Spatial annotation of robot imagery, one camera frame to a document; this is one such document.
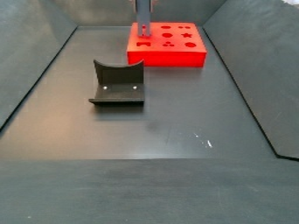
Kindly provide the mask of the blue-grey gripper finger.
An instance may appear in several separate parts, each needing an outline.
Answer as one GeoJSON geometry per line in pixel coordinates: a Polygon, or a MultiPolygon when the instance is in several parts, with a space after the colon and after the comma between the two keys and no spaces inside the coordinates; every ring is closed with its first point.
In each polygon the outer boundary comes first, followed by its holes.
{"type": "Polygon", "coordinates": [[[144,0],[135,0],[136,22],[137,22],[137,36],[144,35],[144,0]]]}
{"type": "Polygon", "coordinates": [[[143,27],[144,27],[144,36],[149,37],[151,35],[151,0],[143,0],[143,27]]]}

